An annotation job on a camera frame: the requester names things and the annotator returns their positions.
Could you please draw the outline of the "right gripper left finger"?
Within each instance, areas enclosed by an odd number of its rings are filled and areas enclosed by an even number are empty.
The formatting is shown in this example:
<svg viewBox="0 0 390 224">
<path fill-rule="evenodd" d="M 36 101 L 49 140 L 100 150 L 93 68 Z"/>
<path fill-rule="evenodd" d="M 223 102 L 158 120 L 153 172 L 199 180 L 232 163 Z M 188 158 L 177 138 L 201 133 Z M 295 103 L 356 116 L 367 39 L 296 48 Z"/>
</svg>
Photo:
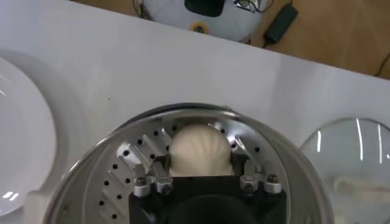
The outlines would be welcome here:
<svg viewBox="0 0 390 224">
<path fill-rule="evenodd" d="M 147 197 L 152 189 L 160 195 L 169 195 L 173 190 L 173 177 L 169 174 L 170 156 L 156 156 L 146 172 L 142 164 L 133 168 L 133 195 Z"/>
</svg>

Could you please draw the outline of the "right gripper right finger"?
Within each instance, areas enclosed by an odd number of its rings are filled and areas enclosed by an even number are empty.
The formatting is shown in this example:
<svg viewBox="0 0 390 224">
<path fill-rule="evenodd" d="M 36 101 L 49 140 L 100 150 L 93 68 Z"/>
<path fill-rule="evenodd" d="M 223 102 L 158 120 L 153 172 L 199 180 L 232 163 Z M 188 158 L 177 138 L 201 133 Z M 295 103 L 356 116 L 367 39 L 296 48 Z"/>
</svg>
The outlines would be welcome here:
<svg viewBox="0 0 390 224">
<path fill-rule="evenodd" d="M 262 188 L 265 193 L 279 194 L 282 184 L 276 173 L 266 173 L 266 169 L 255 163 L 247 155 L 232 155 L 232 170 L 239 176 L 239 186 L 247 195 L 253 195 Z"/>
</svg>

